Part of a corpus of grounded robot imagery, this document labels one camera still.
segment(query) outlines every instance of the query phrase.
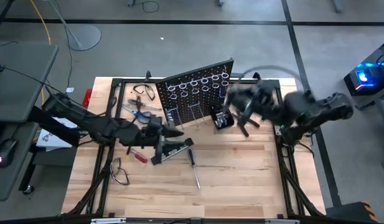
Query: black pegboard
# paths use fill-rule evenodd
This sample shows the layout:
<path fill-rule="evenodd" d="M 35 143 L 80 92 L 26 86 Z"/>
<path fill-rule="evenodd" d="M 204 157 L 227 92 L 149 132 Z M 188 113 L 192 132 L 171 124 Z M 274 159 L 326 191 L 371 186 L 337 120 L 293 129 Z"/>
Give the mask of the black pegboard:
<path fill-rule="evenodd" d="M 164 112 L 171 113 L 176 126 L 180 125 L 179 118 L 182 124 L 185 124 L 194 121 L 193 115 L 196 119 L 201 118 L 202 113 L 204 116 L 210 116 L 212 106 L 222 105 L 225 100 L 232 67 L 233 59 L 231 58 L 156 82 Z M 198 106 L 193 106 L 192 113 L 188 105 L 196 105 L 198 102 L 200 102 L 201 112 Z"/>

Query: gray floor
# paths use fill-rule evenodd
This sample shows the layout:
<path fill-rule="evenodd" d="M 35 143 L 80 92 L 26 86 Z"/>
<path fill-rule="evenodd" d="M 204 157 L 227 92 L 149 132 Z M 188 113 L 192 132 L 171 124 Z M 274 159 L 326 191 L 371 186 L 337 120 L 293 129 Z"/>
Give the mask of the gray floor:
<path fill-rule="evenodd" d="M 284 21 L 280 0 L 226 0 L 218 8 L 208 0 L 160 0 L 160 10 L 147 14 L 141 6 L 129 8 L 125 0 L 61 0 L 67 19 L 170 19 L 223 21 Z M 57 18 L 48 3 L 35 1 L 45 18 Z M 294 21 L 384 21 L 384 0 L 344 0 L 344 13 L 336 14 L 328 0 L 288 0 Z M 36 18 L 28 0 L 17 0 L 7 17 Z M 263 64 L 297 70 L 286 26 L 247 25 L 131 25 L 100 24 L 100 43 L 85 52 L 72 51 L 71 97 L 81 101 L 95 77 L 167 77 L 230 57 L 233 72 Z M 50 82 L 64 90 L 70 57 L 64 28 L 48 24 L 58 57 Z M 342 78 L 384 42 L 384 27 L 294 27 L 308 81 L 318 98 L 334 91 L 347 93 Z M 42 24 L 3 23 L 0 41 L 47 44 Z M 263 72 L 264 77 L 287 77 Z M 322 126 L 342 203 L 366 200 L 384 222 L 384 125 L 375 108 L 355 111 L 352 119 Z M 331 207 L 327 182 L 316 145 L 316 166 L 326 207 Z M 39 217 L 60 213 L 71 169 L 40 167 L 31 197 L 14 191 L 0 203 L 0 219 Z M 9 209 L 14 209 L 9 216 Z"/>

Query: white paper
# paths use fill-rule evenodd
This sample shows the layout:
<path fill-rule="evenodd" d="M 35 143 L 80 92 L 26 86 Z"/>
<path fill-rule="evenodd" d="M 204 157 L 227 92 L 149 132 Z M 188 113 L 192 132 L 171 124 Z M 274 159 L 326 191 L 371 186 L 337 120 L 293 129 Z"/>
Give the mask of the white paper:
<path fill-rule="evenodd" d="M 68 128 L 76 128 L 77 125 L 74 124 L 73 122 L 65 119 L 65 118 L 54 118 L 58 122 L 62 123 Z M 41 130 L 40 136 L 38 137 L 37 141 L 37 146 L 38 147 L 44 147 L 46 148 L 46 151 L 52 151 L 54 149 L 59 149 L 59 148 L 64 148 L 64 147 L 71 147 L 72 145 L 61 140 L 57 136 L 54 136 L 52 133 L 46 131 L 46 130 Z"/>

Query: wooden tabletop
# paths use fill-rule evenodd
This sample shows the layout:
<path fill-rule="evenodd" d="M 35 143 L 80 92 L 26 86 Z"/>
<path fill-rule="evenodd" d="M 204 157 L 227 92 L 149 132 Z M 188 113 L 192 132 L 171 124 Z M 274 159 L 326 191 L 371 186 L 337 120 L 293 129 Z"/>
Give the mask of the wooden tabletop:
<path fill-rule="evenodd" d="M 105 111 L 111 79 L 95 79 L 88 110 L 96 114 Z M 283 96 L 296 90 L 293 79 L 281 78 L 279 81 Z M 124 104 L 128 99 L 136 98 L 137 93 L 132 91 L 133 86 L 132 83 L 126 85 Z M 154 101 L 145 93 L 141 95 L 141 99 L 142 102 L 161 108 L 157 94 Z M 150 111 L 164 117 L 162 111 Z M 133 115 L 121 110 L 121 117 L 132 119 Z M 133 156 L 127 156 L 126 148 L 118 143 L 114 158 L 121 158 L 121 166 L 127 171 L 131 185 L 123 186 L 110 179 L 105 214 L 115 212 L 116 217 L 146 218 L 276 218 L 277 214 L 286 217 L 271 123 L 261 121 L 257 115 L 251 118 L 260 123 L 261 127 L 256 129 L 247 124 L 250 134 L 248 138 L 236 126 L 216 131 L 209 116 L 205 121 L 197 120 L 199 127 L 194 122 L 184 125 L 185 134 L 177 139 L 192 138 L 194 142 L 192 149 L 200 190 L 197 188 L 187 151 L 154 166 L 150 160 L 143 164 Z M 302 142 L 309 145 L 307 139 Z M 148 159 L 154 155 L 152 147 L 135 149 Z M 78 148 L 62 212 L 71 210 L 89 188 L 97 150 L 98 145 L 93 142 Z M 312 154 L 303 147 L 296 146 L 294 156 L 301 188 L 316 208 L 325 213 Z M 100 189 L 97 192 L 94 211 Z M 294 211 L 297 212 L 295 194 L 291 187 L 290 193 Z"/>

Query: black strip on floor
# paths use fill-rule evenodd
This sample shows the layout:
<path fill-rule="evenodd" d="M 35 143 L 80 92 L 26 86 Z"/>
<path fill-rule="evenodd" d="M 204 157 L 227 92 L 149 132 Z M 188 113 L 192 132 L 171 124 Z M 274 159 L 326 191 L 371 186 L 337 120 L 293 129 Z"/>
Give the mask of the black strip on floor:
<path fill-rule="evenodd" d="M 281 0 L 281 3 L 283 5 L 284 15 L 286 16 L 286 22 L 289 30 L 290 39 L 291 39 L 291 45 L 293 47 L 294 56 L 296 58 L 299 76 L 301 77 L 301 83 L 302 83 L 302 86 L 304 87 L 304 90 L 308 90 L 310 89 L 308 78 L 306 75 L 304 62 L 302 61 L 301 53 L 299 51 L 297 37 L 293 27 L 294 23 L 291 20 L 291 15 L 290 15 L 289 7 L 287 5 L 287 0 Z M 322 134 L 322 129 L 320 127 L 318 127 L 317 129 L 316 139 L 317 139 L 317 146 L 319 148 L 319 152 L 321 154 L 321 158 L 323 162 L 323 168 L 324 168 L 324 173 L 327 180 L 327 185 L 329 186 L 330 197 L 332 199 L 333 207 L 336 207 L 341 205 L 341 199 L 339 196 L 337 184 L 335 183 L 334 173 L 333 173 L 333 169 L 331 168 L 329 155 L 327 153 L 327 148 L 326 148 L 323 134 Z"/>
<path fill-rule="evenodd" d="M 293 22 L 294 26 L 384 26 L 384 22 Z"/>
<path fill-rule="evenodd" d="M 44 19 L 45 23 L 61 24 L 60 19 Z M 3 22 L 40 23 L 40 19 L 6 18 Z M 189 21 L 189 20 L 127 20 L 127 19 L 66 19 L 68 24 L 182 24 L 182 25 L 269 25 L 285 26 L 284 21 Z"/>
<path fill-rule="evenodd" d="M 3 20 L 5 20 L 5 16 L 6 16 L 7 12 L 9 11 L 9 8 L 11 8 L 11 5 L 12 5 L 13 2 L 14 2 L 14 0 L 9 0 L 6 3 L 6 6 L 5 6 L 4 10 L 2 10 L 2 13 L 0 15 L 0 25 L 3 22 Z"/>

